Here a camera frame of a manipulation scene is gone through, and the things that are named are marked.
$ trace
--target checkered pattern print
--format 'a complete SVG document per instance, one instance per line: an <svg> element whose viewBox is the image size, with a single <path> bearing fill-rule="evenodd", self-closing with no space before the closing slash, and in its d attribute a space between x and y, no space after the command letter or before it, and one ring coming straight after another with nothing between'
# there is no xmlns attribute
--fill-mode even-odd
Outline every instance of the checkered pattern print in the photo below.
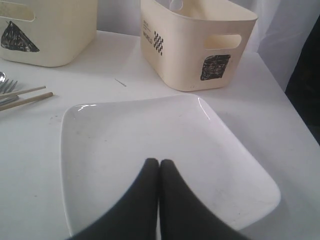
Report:
<svg viewBox="0 0 320 240"><path fill-rule="evenodd" d="M164 49L163 43L164 43L164 39L156 31L154 31L153 47L155 48L155 50L158 51L159 54L161 54L161 56L163 54L163 49Z"/></svg>

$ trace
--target chopstick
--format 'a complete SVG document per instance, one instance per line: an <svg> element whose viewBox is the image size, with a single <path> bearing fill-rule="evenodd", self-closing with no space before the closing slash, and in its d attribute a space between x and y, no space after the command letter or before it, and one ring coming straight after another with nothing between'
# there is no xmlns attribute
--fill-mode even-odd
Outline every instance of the chopstick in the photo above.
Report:
<svg viewBox="0 0 320 240"><path fill-rule="evenodd" d="M47 99L47 98L52 97L53 95L54 94L52 92L48 92L48 93L45 93L45 94L42 94L42 95L30 97L30 98L27 98L27 99L24 99L24 100L21 100L21 101L12 102L12 103L6 104L4 106L0 106L0 112L4 111L4 110L7 110L7 109L12 109L12 108L24 105L24 104L28 104L28 103L31 103L31 102Z"/></svg>
<svg viewBox="0 0 320 240"><path fill-rule="evenodd" d="M5 93L5 94L0 94L0 99L11 97L11 96L17 96L17 95L21 95L21 94L27 94L27 93L31 93L31 92L34 92L34 91L42 90L42 89L45 89L45 88L47 88L47 87L46 86L40 86L40 87L35 87L35 88L27 89L27 90L13 91L13 92Z"/></svg>

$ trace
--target storage bin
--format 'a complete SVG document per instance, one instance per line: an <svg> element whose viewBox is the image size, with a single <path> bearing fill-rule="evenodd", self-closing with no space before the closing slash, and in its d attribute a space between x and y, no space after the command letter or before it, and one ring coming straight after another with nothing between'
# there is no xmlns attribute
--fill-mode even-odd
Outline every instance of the storage bin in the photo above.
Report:
<svg viewBox="0 0 320 240"><path fill-rule="evenodd" d="M173 89L221 88L233 78L257 15L228 0L141 0L143 56Z"/></svg>
<svg viewBox="0 0 320 240"><path fill-rule="evenodd" d="M0 1L0 57L57 67L96 36L98 0Z"/></svg>

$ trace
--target table surface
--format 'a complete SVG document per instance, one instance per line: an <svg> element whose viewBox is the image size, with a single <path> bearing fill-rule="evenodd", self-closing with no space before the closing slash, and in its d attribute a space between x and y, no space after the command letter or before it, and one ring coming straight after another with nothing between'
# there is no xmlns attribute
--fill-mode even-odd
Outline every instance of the table surface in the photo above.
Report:
<svg viewBox="0 0 320 240"><path fill-rule="evenodd" d="M65 111L84 103L181 93L166 86L143 59L136 36L98 32L80 56L58 68L0 64L20 88L46 85L56 95L0 112L0 239L67 239L60 162ZM194 94L216 111L280 188L277 209L241 232L254 240L319 239L320 147L259 55L243 55L228 87Z"/></svg>

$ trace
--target white square plate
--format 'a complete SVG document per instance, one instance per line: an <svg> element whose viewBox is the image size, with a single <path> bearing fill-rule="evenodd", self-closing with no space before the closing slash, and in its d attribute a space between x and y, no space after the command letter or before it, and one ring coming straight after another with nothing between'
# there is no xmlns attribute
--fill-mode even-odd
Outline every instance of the white square plate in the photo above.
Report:
<svg viewBox="0 0 320 240"><path fill-rule="evenodd" d="M71 232L107 212L147 158L173 160L197 197L236 230L268 215L281 199L274 180L196 95L84 104L69 109L62 124Z"/></svg>

